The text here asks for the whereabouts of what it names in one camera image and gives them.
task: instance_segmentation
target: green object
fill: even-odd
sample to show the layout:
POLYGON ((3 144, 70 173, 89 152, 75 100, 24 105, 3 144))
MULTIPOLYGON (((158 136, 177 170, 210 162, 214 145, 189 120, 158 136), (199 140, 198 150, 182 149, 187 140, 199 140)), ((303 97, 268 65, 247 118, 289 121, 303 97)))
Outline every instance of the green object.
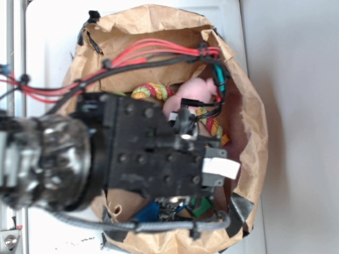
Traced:
MULTIPOLYGON (((225 82, 225 79, 224 79, 224 75, 222 74, 222 70, 221 70, 220 66, 214 65, 214 68, 217 72, 219 82, 221 84, 223 84, 225 82)), ((220 86, 220 91, 224 91, 224 90, 225 90, 225 86, 224 85, 220 86)))
MULTIPOLYGON (((190 205, 195 206, 196 198, 193 198, 190 202, 190 205)), ((214 203, 213 201, 210 201, 206 197, 203 197, 201 199, 201 205, 200 207, 191 210, 191 212, 194 214, 195 217, 199 218, 202 214, 208 211, 209 208, 213 207, 214 203)))
POLYGON ((126 94, 122 93, 122 92, 113 92, 116 95, 121 95, 121 96, 126 96, 126 94))

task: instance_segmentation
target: connector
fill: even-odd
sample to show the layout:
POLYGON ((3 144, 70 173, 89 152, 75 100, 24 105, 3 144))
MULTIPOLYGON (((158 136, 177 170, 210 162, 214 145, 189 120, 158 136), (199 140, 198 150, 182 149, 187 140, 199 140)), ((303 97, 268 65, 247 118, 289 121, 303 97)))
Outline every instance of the connector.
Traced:
POLYGON ((11 74, 11 69, 9 65, 0 65, 0 74, 9 75, 11 74))

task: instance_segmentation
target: paper bag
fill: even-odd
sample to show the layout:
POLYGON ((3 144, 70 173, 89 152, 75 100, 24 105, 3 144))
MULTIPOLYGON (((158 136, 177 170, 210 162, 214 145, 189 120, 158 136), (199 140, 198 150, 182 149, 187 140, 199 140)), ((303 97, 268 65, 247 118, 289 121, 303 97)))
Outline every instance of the paper bag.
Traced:
MULTIPOLYGON (((143 38, 166 39, 193 48, 201 42, 208 42, 210 46, 222 49, 222 60, 231 73, 226 104, 218 120, 231 140, 226 145, 228 157, 239 161, 241 169, 236 180, 225 181, 215 198, 218 208, 230 214, 230 227, 227 230, 204 231, 196 241, 189 237, 187 230, 109 235, 110 242, 131 253, 215 253, 230 247, 252 231, 267 163, 265 110, 253 85, 233 58, 235 53, 213 28, 199 14, 159 5, 143 5, 105 17, 92 15, 79 35, 76 56, 64 80, 65 85, 98 71, 102 68, 103 59, 113 59, 129 44, 143 38)), ((211 76, 206 64, 181 63, 111 76, 97 82, 88 91, 131 92, 142 83, 170 86, 205 75, 211 76)), ((74 110, 75 101, 75 98, 71 100, 62 111, 69 113, 74 110)), ((100 220, 109 217, 112 222, 124 221, 148 202, 137 194, 109 190, 107 195, 95 199, 92 208, 100 220), (136 205, 131 206, 133 202, 128 200, 135 201, 136 205)))

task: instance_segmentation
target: striped rope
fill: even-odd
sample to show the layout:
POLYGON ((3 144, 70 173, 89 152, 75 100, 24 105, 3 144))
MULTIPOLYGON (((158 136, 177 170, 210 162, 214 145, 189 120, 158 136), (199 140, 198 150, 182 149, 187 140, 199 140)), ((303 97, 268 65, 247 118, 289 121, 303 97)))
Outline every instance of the striped rope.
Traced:
POLYGON ((159 100, 166 101, 172 95, 172 90, 162 84, 145 83, 134 89, 131 97, 134 99, 146 99, 152 96, 159 100))
MULTIPOLYGON (((207 110, 206 108, 201 107, 197 109, 195 112, 197 115, 202 115, 202 114, 206 114, 207 110)), ((225 132, 223 131, 221 125, 219 124, 216 118, 200 119, 200 122, 203 125, 205 125, 206 129, 208 130, 208 132, 211 134, 212 137, 215 137, 215 136, 221 137, 220 144, 222 147, 226 145, 227 142, 230 141, 229 137, 225 134, 225 132)))

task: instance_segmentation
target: green wire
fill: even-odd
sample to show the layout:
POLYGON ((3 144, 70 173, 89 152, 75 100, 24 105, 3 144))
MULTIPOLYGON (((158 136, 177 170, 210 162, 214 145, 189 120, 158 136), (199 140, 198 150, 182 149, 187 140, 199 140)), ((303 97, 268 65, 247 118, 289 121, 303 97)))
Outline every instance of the green wire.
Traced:
MULTIPOLYGON (((218 76, 218 79, 219 79, 219 82, 222 84, 222 83, 224 83, 225 82, 225 79, 224 79, 224 75, 223 75, 223 73, 222 73, 222 69, 220 68, 220 66, 218 66, 218 65, 214 65, 214 68, 215 68, 215 70, 216 70, 216 72, 217 72, 217 76, 218 76)), ((225 85, 222 85, 222 86, 220 86, 220 91, 224 91, 225 90, 225 85)))

